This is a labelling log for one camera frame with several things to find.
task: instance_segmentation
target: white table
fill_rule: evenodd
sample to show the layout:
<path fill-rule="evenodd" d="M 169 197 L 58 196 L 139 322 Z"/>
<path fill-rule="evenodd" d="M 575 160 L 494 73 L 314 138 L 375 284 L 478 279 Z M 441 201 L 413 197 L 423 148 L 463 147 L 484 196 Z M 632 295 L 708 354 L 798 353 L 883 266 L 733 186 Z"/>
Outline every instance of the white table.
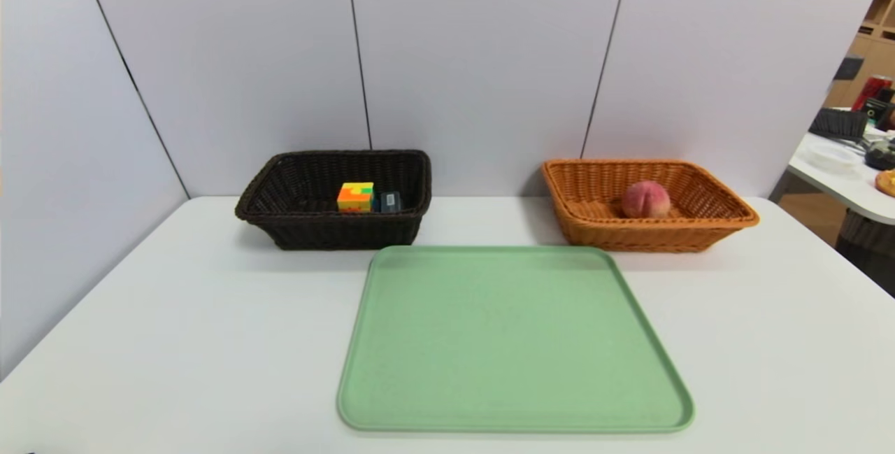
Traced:
<path fill-rule="evenodd" d="M 0 383 L 0 452 L 892 453 L 895 301 L 747 201 L 761 224 L 705 253 L 614 253 L 696 402 L 678 434 L 351 430 L 336 387 L 372 251 L 285 253 L 202 198 Z M 549 200 L 437 198 L 417 243 L 563 240 Z"/>
<path fill-rule="evenodd" d="M 829 193 L 834 199 L 863 217 L 882 224 L 895 225 L 895 199 L 876 190 L 873 183 L 879 171 L 864 165 L 863 157 L 858 154 L 854 154 L 854 158 L 860 158 L 860 163 L 854 168 L 853 173 L 836 174 L 818 169 L 809 164 L 803 156 L 806 148 L 815 144 L 831 144 L 844 151 L 853 151 L 841 142 L 808 132 L 799 143 L 796 154 L 789 161 L 790 173 L 814 185 L 818 190 Z"/>

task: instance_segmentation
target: peach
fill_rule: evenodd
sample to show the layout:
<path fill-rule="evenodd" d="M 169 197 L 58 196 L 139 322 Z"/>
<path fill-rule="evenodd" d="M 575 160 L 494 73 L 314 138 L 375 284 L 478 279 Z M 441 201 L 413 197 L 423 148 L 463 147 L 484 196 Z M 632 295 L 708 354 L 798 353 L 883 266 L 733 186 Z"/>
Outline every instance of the peach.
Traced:
<path fill-rule="evenodd" d="M 661 184 L 639 182 L 624 191 L 621 208 L 628 218 L 665 218 L 671 211 L 671 198 Z"/>

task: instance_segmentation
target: orange wicker basket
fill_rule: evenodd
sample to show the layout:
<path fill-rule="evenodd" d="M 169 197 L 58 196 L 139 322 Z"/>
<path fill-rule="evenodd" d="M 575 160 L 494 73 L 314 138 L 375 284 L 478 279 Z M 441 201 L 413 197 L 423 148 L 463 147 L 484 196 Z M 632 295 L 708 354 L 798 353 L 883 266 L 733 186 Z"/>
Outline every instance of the orange wicker basket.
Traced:
<path fill-rule="evenodd" d="M 702 251 L 758 225 L 758 215 L 696 164 L 680 160 L 550 160 L 544 179 L 559 226 L 572 244 L 604 250 Z M 621 197 L 642 180 L 671 196 L 667 218 L 625 218 Z"/>

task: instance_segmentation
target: rubik's cube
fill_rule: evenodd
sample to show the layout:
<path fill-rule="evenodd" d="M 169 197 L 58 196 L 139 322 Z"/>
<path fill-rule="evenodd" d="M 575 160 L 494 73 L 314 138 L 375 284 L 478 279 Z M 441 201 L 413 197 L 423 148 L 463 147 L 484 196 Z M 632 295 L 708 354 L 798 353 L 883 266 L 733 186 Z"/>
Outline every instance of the rubik's cube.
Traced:
<path fill-rule="evenodd" d="M 339 211 L 373 211 L 373 183 L 342 183 L 336 202 Z"/>

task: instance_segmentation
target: green tray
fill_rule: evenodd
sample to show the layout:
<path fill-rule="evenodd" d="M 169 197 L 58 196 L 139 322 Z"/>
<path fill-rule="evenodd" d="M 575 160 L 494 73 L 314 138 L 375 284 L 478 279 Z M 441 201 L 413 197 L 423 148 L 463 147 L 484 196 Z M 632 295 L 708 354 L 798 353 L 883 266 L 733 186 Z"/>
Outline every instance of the green tray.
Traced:
<path fill-rule="evenodd" d="M 672 432 L 694 413 L 613 259 L 565 246 L 381 250 L 338 410 L 422 432 Z"/>

